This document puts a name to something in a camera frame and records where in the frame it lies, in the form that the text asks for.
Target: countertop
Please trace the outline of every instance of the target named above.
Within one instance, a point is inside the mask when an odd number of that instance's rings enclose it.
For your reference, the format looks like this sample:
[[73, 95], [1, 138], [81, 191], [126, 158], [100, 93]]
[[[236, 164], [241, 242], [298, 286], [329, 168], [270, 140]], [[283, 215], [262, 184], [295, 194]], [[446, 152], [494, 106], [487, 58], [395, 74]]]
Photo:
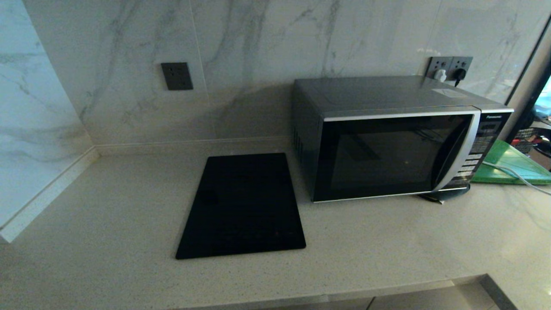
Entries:
[[[287, 153], [306, 248], [176, 260], [207, 157], [270, 152]], [[541, 310], [551, 306], [550, 232], [551, 197], [527, 186], [473, 184], [444, 205], [313, 204], [285, 140], [189, 143], [94, 163], [0, 247], [0, 308], [247, 309], [489, 274], [519, 309]]]

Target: microwave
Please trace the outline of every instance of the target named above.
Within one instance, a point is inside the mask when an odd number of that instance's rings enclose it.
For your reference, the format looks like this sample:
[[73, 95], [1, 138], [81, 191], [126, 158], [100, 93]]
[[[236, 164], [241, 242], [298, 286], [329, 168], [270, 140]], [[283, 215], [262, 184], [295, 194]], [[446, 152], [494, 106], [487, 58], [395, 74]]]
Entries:
[[314, 202], [465, 189], [512, 112], [422, 76], [297, 79], [291, 95]]

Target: green tray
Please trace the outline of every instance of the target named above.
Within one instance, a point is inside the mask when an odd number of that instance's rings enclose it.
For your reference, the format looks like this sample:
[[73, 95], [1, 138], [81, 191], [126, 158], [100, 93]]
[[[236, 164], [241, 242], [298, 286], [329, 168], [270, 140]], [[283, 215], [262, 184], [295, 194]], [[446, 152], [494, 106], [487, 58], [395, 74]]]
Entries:
[[[551, 184], [549, 171], [504, 141], [496, 140], [484, 161], [510, 168], [532, 184]], [[471, 182], [523, 184], [511, 174], [485, 164], [480, 165]]]

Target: power outlet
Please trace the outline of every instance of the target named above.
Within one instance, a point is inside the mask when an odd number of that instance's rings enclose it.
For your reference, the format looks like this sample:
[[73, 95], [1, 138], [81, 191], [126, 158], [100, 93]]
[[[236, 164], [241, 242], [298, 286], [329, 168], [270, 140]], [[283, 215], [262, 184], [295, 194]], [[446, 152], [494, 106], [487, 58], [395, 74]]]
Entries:
[[431, 57], [429, 66], [426, 68], [425, 76], [428, 78], [434, 78], [434, 73], [440, 69], [448, 70], [450, 69], [451, 62], [453, 57]]
[[187, 62], [161, 63], [161, 67], [163, 68], [166, 87], [168, 87], [169, 90], [193, 89]]
[[450, 69], [446, 71], [447, 81], [455, 81], [455, 74], [456, 71], [459, 69], [463, 69], [465, 71], [469, 71], [469, 67], [471, 66], [471, 62], [473, 62], [472, 57], [460, 57], [460, 56], [454, 56], [451, 60], [451, 66]]

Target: microwave door handle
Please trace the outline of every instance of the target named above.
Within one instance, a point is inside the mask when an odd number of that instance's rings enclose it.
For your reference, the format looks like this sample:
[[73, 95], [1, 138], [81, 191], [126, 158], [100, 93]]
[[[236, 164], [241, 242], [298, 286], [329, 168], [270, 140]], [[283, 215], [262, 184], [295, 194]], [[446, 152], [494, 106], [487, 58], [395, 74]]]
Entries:
[[478, 131], [478, 124], [480, 122], [480, 111], [473, 111], [473, 119], [471, 121], [471, 124], [469, 125], [469, 129], [467, 131], [467, 134], [465, 136], [465, 139], [463, 143], [461, 144], [461, 148], [459, 149], [459, 152], [457, 153], [457, 156], [455, 157], [455, 160], [451, 164], [450, 168], [444, 175], [444, 177], [438, 182], [436, 187], [432, 191], [438, 191], [441, 190], [446, 184], [448, 184], [451, 179], [453, 179], [456, 175], [456, 173], [459, 171], [461, 166], [463, 166], [463, 163], [469, 156], [469, 153], [471, 152], [471, 149], [473, 147], [474, 139], [477, 136]]

